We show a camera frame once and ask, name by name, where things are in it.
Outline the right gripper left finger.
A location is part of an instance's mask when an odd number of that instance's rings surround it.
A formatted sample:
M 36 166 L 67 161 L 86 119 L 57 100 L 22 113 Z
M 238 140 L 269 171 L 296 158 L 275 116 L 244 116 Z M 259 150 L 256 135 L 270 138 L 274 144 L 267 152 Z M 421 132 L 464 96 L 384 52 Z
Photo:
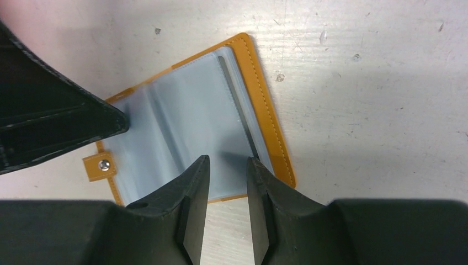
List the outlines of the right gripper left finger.
M 210 159 L 202 155 L 128 206 L 3 200 L 1 263 L 199 264 L 209 182 Z

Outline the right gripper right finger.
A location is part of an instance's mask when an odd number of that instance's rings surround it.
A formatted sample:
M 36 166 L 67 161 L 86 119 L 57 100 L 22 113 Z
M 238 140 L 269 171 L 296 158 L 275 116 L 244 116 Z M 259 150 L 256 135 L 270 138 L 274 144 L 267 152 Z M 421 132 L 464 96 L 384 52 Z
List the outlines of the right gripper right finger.
M 247 160 L 256 264 L 466 264 L 467 205 L 337 199 L 322 205 Z

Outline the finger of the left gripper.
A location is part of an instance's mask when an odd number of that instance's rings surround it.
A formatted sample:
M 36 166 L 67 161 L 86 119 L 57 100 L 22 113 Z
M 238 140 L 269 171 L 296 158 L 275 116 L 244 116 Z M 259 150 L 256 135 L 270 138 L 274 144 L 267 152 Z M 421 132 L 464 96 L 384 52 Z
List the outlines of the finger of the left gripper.
M 128 129 L 122 111 L 53 69 L 1 25 L 1 174 Z

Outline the silver grey credit card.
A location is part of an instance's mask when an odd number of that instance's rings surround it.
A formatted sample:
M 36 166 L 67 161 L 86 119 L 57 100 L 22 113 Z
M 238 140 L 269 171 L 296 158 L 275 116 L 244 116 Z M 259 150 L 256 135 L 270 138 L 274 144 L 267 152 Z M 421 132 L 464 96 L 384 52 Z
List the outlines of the silver grey credit card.
M 251 135 L 251 131 L 250 131 L 250 129 L 248 127 L 248 124 L 247 124 L 246 117 L 245 117 L 245 115 L 243 113 L 243 110 L 241 108 L 239 97 L 237 96 L 237 93 L 236 93 L 234 79 L 232 78 L 232 76 L 230 74 L 230 71 L 228 69 L 228 65 L 226 63 L 226 60 L 225 60 L 225 58 L 223 56 L 218 56 L 217 59 L 218 59 L 218 61 L 220 63 L 220 66 L 221 66 L 221 68 L 223 70 L 223 73 L 224 73 L 224 76 L 226 78 L 227 84 L 228 84 L 229 89 L 231 91 L 231 95 L 232 95 L 233 101 L 235 103 L 236 110 L 237 110 L 239 118 L 240 118 L 240 122 L 241 122 L 241 124 L 243 126 L 243 129 L 244 129 L 244 132 L 246 134 L 246 138 L 248 140 L 249 146 L 251 148 L 253 157 L 259 158 L 258 151 L 257 151 L 257 149 L 255 147 L 255 144 L 254 144 L 254 141 L 253 141 L 253 138 L 252 138 L 252 135 Z

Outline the yellow leather card holder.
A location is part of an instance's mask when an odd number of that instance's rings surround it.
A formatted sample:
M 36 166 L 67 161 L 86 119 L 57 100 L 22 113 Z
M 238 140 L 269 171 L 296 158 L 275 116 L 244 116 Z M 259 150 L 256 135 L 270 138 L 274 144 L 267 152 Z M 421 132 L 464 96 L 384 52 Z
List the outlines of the yellow leather card holder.
M 211 163 L 208 201 L 245 197 L 247 159 L 253 154 L 218 56 L 225 58 L 234 79 L 258 159 L 281 181 L 296 187 L 289 150 L 247 33 L 108 98 L 126 115 L 129 129 L 96 142 L 97 153 L 83 159 L 89 181 L 107 181 L 114 201 L 128 205 L 207 155 Z

